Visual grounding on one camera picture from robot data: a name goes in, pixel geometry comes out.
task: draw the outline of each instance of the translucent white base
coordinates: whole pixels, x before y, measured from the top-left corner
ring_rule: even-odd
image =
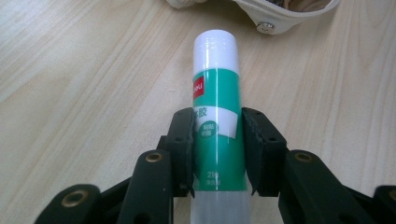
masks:
[[[195,191],[191,200],[191,224],[249,224],[247,191]]]

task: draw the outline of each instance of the green glue stick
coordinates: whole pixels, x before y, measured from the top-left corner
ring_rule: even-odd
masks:
[[[233,35],[211,30],[194,43],[194,189],[191,224],[248,224],[239,66]]]

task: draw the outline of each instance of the wood grain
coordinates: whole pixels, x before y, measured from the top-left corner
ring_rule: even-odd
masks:
[[[173,113],[191,106],[192,45],[238,42],[244,106],[319,155],[345,185],[396,185],[396,3],[342,1],[283,35],[261,35],[230,1],[0,1],[0,223],[33,223],[71,185],[132,174]],[[190,198],[175,223],[190,223]],[[277,199],[252,223],[282,223]]]

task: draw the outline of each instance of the metal rivet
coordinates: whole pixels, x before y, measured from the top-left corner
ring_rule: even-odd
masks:
[[[160,153],[157,153],[157,152],[148,154],[146,157],[146,161],[149,161],[149,162],[157,162],[162,159],[163,159],[163,155],[161,155]]]
[[[294,157],[297,161],[303,161],[303,162],[311,162],[314,160],[311,155],[303,152],[296,153]]]
[[[62,199],[62,206],[63,207],[77,206],[83,203],[85,200],[87,200],[89,194],[90,193],[85,189],[77,189],[73,192],[70,192]]]
[[[389,192],[389,197],[396,202],[396,189],[393,189]]]
[[[270,35],[275,30],[275,26],[269,22],[262,22],[257,25],[257,31]]]

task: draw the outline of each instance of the silver screw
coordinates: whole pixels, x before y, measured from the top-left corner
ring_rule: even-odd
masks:
[[[275,30],[275,26],[269,22],[262,22],[257,25],[257,31],[265,35],[270,35]]]

